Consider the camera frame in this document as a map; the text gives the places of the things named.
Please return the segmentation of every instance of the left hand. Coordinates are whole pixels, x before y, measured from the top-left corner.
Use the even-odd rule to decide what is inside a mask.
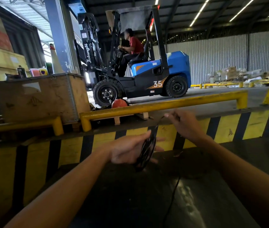
[[[124,136],[109,143],[111,151],[111,162],[114,164],[134,164],[141,154],[145,139],[149,138],[151,130],[141,135]],[[157,138],[157,141],[164,141],[165,138]],[[163,148],[155,146],[155,151],[164,151]]]

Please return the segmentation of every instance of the man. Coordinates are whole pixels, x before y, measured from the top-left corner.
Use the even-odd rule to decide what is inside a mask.
[[[268,174],[217,144],[205,134],[193,113],[176,109],[164,116],[173,123],[182,137],[210,153],[229,187],[235,193],[244,195],[250,206],[261,208],[261,213],[269,219]],[[68,227],[105,164],[110,161],[115,164],[135,163],[140,156],[145,139],[149,138],[150,134],[149,130],[145,134],[124,136],[101,145],[20,211],[5,228]],[[164,150],[156,146],[155,151]]]
[[[125,55],[121,61],[119,71],[118,71],[120,77],[125,76],[125,71],[127,69],[127,65],[129,61],[135,58],[139,53],[144,53],[144,46],[139,41],[139,39],[133,36],[132,29],[126,29],[124,32],[124,36],[125,36],[125,40],[128,40],[130,42],[130,47],[119,45],[118,48],[124,49],[130,54]]]

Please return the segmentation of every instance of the traffic cone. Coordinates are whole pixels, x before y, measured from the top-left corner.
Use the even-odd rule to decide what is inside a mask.
[[[64,73],[64,71],[61,68],[61,65],[59,63],[59,60],[58,60],[54,45],[49,44],[49,46],[50,46],[51,57],[52,57],[53,74]]]

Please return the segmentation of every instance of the hand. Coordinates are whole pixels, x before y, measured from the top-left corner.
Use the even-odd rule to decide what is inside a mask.
[[[175,126],[176,130],[182,137],[197,143],[201,138],[207,135],[203,132],[194,113],[175,109],[169,114],[164,114]]]
[[[111,151],[111,162],[114,164],[134,164],[141,154],[144,141],[150,137],[151,130],[141,135],[124,136],[109,143]],[[157,141],[164,141],[164,138],[157,138]],[[155,151],[164,151],[163,148],[155,146]]]

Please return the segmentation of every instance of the red shirt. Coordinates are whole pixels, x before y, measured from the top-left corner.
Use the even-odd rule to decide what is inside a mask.
[[[144,53],[144,46],[136,37],[130,38],[130,47],[134,47],[134,51],[132,51],[131,54]]]

